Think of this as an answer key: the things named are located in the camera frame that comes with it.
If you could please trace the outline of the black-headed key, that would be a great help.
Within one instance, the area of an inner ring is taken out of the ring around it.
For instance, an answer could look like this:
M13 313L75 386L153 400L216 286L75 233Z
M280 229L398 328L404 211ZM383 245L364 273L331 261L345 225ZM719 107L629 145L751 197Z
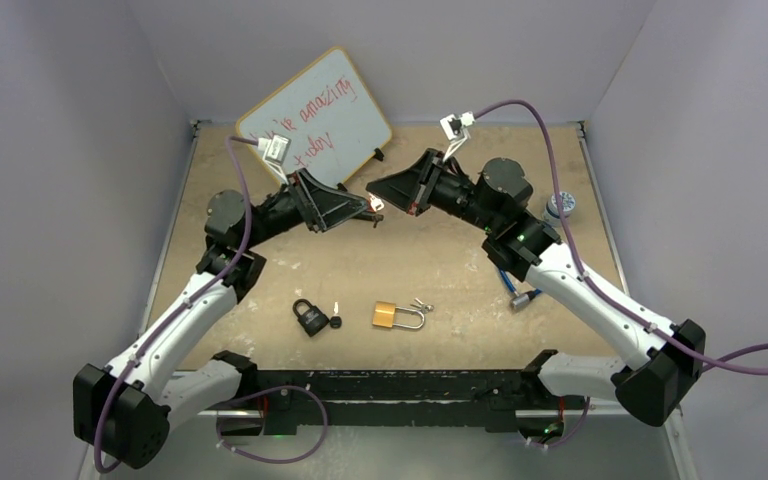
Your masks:
M340 329L342 324L343 320L340 316L339 303L335 301L333 304L332 316L329 319L329 326L333 329Z

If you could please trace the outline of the blue cable lock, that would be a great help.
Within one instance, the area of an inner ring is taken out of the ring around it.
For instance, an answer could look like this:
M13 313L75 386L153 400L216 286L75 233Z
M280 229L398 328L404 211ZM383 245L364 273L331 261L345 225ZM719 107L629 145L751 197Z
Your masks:
M497 272L507 292L510 294L509 308L513 312L522 311L542 293L540 289L519 292L505 271L498 269Z

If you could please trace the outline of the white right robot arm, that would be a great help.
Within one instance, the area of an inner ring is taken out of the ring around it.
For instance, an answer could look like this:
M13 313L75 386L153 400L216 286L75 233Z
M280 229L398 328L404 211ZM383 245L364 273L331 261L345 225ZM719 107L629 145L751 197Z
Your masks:
M549 224L527 209L533 187L521 165L490 159L475 181L448 170L429 149L409 168L367 184L369 193L412 216L431 207L485 233L489 260L553 298L597 333L612 357L540 354L521 381L524 399L544 407L560 396L615 401L642 423L659 427L701 375L695 354L706 334L692 320L677 324L631 299L584 265Z

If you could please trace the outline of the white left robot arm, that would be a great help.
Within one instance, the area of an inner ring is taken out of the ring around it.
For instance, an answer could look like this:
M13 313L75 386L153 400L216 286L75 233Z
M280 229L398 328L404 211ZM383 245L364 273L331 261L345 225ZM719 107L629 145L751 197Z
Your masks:
M253 247L298 225L327 232L352 219L378 224L383 204L330 187L306 169L254 205L247 187L224 190L208 203L206 247L176 301L104 366L85 365L73 380L73 426L91 446L98 473L147 465L179 424L216 404L244 409L273 393L257 366L228 351L177 378L181 361L254 288L265 265Z

